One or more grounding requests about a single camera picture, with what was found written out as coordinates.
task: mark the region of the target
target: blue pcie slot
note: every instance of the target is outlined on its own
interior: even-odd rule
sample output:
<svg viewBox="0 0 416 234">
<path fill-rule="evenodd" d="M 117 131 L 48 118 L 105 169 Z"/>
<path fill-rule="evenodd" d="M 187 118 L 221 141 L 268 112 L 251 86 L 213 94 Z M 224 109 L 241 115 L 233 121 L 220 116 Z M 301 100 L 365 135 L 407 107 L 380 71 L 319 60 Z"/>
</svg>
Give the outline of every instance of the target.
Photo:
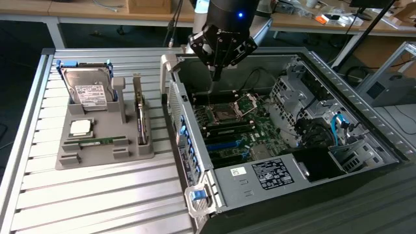
<svg viewBox="0 0 416 234">
<path fill-rule="evenodd" d="M 207 145 L 207 150 L 213 151 L 213 150 L 235 148 L 235 147 L 239 147 L 240 143 L 241 143 L 241 140 L 236 140 L 236 141 L 227 142 L 227 143 Z"/>
</svg>

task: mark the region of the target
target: aluminum slotted table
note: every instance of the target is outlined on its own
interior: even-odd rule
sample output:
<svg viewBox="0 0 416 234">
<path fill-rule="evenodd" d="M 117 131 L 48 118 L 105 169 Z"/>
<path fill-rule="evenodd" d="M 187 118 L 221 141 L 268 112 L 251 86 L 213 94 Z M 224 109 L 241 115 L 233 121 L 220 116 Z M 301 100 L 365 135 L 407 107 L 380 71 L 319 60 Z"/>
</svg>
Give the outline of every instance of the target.
<svg viewBox="0 0 416 234">
<path fill-rule="evenodd" d="M 65 49 L 43 52 L 0 189 L 1 234 L 191 234 L 159 91 L 160 56 L 179 48 Z M 155 158 L 55 170 L 68 91 L 56 60 L 113 63 L 133 98 L 139 73 L 151 108 Z"/>
</svg>

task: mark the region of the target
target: black pole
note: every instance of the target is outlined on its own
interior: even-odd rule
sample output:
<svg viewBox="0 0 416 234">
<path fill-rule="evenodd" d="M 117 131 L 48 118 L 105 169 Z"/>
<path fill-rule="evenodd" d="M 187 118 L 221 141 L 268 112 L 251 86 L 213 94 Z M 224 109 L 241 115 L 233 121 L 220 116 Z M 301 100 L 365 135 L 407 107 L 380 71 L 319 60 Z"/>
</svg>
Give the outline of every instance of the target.
<svg viewBox="0 0 416 234">
<path fill-rule="evenodd" d="M 376 26 L 376 24 L 379 23 L 381 17 L 384 16 L 384 14 L 387 13 L 387 11 L 391 9 L 391 6 L 393 5 L 396 0 L 391 0 L 389 4 L 383 8 L 380 14 L 377 15 L 377 17 L 375 18 L 375 20 L 372 21 L 371 25 L 368 26 L 368 28 L 365 29 L 363 35 L 360 36 L 356 44 L 352 46 L 351 50 L 348 51 L 345 57 L 343 58 L 343 60 L 339 62 L 339 65 L 333 67 L 335 72 L 340 71 L 340 68 L 343 67 L 343 65 L 345 64 L 347 60 L 349 59 L 349 57 L 352 56 L 353 52 L 356 51 L 357 47 L 360 46 L 360 44 L 363 43 L 365 37 L 368 36 L 369 32 L 372 31 L 373 27 Z"/>
</svg>

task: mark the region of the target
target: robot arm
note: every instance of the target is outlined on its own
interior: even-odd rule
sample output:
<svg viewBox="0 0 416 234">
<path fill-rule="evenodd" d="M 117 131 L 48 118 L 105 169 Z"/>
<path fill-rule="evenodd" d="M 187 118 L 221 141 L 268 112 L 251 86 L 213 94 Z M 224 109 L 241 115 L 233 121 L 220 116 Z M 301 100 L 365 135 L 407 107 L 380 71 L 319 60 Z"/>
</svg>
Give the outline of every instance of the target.
<svg viewBox="0 0 416 234">
<path fill-rule="evenodd" d="M 211 0 L 203 31 L 189 46 L 219 81 L 223 68 L 236 65 L 257 48 L 249 35 L 260 0 Z"/>
</svg>

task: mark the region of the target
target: blue cable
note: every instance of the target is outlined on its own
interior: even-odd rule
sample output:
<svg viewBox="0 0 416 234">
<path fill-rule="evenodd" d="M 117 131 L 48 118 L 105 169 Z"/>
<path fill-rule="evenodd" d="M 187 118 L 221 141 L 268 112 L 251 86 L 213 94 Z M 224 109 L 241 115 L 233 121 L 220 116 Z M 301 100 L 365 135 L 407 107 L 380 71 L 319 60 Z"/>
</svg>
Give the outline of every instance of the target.
<svg viewBox="0 0 416 234">
<path fill-rule="evenodd" d="M 332 117 L 332 120 L 331 120 L 331 130 L 332 130 L 333 136 L 336 138 L 336 146 L 339 145 L 339 136 L 337 136 L 337 129 L 336 129 L 337 118 L 340 119 L 341 122 L 349 123 L 343 114 L 336 114 Z"/>
</svg>

